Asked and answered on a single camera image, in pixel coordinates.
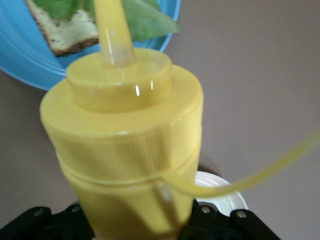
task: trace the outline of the yellow tube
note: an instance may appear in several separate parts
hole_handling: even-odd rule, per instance
[[[189,196],[201,197],[201,198],[214,198],[222,195],[227,195],[236,191],[248,189],[254,185],[257,185],[265,179],[280,172],[283,168],[294,163],[298,159],[302,158],[306,154],[310,153],[314,148],[320,144],[320,127],[312,132],[308,137],[303,139],[294,148],[270,164],[268,167],[261,171],[244,178],[243,180],[234,182],[230,185],[221,187],[200,187],[196,185],[190,185],[185,182],[179,176],[172,171],[166,171],[162,173],[162,178],[174,189],[180,191]]]
[[[121,0],[94,0],[100,51],[106,66],[123,67],[135,61]]]

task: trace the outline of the bread slice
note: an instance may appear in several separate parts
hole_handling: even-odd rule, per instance
[[[56,56],[77,53],[99,42],[95,19],[78,9],[71,21],[51,19],[33,0],[24,0],[48,46]]]

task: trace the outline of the white plate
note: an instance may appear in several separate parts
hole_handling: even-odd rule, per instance
[[[230,183],[223,178],[204,171],[198,171],[196,173],[195,184],[201,187],[219,187],[223,185],[229,185]],[[240,194],[235,192],[233,194],[211,197],[211,198],[196,198],[198,202],[207,202],[214,204],[220,213],[225,216],[230,216],[230,213],[236,209],[248,209],[247,203]]]

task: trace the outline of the yellow squeeze bottle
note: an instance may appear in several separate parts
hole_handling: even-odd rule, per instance
[[[176,239],[194,196],[203,91],[164,53],[133,48],[121,0],[95,0],[101,51],[74,61],[41,121],[99,240]]]

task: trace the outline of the sandwich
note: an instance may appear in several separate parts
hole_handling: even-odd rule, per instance
[[[99,42],[93,0],[24,0],[53,54],[66,56]],[[122,0],[132,41],[178,33],[157,0]]]

